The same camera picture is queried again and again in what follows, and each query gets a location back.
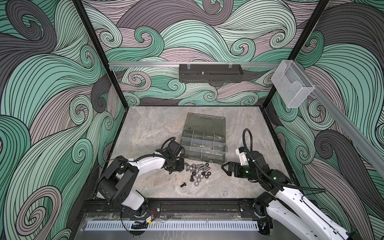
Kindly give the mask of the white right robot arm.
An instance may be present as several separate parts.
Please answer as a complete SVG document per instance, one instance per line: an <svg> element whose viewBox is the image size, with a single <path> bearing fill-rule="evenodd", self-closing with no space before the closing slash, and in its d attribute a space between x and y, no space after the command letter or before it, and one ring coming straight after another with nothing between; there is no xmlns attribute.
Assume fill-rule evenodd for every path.
<svg viewBox="0 0 384 240"><path fill-rule="evenodd" d="M301 240L361 240L331 220L314 205L299 187L279 170L270 169L263 157L239 155L240 162L228 162L222 170L228 176L258 183L265 190L249 207L257 218L259 233L269 236L277 221Z"/></svg>

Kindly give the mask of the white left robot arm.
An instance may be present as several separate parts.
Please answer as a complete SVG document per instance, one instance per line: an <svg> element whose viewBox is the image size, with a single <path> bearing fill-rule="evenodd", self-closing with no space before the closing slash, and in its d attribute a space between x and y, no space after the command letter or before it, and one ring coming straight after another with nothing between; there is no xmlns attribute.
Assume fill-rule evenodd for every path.
<svg viewBox="0 0 384 240"><path fill-rule="evenodd" d="M147 211L148 199L133 190L137 177L160 169L170 174L181 172L184 167L183 155L175 157L155 152L137 159L118 156L99 177L97 191L114 208L128 208L135 215L142 216Z"/></svg>

